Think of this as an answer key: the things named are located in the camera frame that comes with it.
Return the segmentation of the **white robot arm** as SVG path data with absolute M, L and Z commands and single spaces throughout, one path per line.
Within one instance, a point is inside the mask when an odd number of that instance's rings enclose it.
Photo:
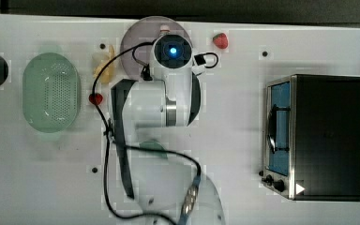
M 110 90 L 111 143 L 115 145 L 122 187 L 151 225 L 225 225 L 218 190 L 194 158 L 141 141 L 137 131 L 182 128 L 201 106 L 192 44 L 167 34 L 149 41 L 149 62 L 140 81 L 123 79 Z

